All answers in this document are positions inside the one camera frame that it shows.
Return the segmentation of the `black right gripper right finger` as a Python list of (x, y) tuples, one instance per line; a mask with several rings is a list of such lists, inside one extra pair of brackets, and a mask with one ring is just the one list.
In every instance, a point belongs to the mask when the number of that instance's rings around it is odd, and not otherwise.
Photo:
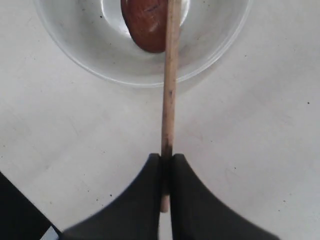
[(276, 240), (230, 209), (202, 183), (183, 154), (170, 160), (170, 213), (175, 240)]

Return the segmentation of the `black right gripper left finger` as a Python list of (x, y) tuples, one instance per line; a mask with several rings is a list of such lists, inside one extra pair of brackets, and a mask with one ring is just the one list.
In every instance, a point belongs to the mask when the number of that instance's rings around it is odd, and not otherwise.
[(108, 206), (66, 229), (63, 240), (157, 240), (162, 163), (151, 153), (133, 182)]

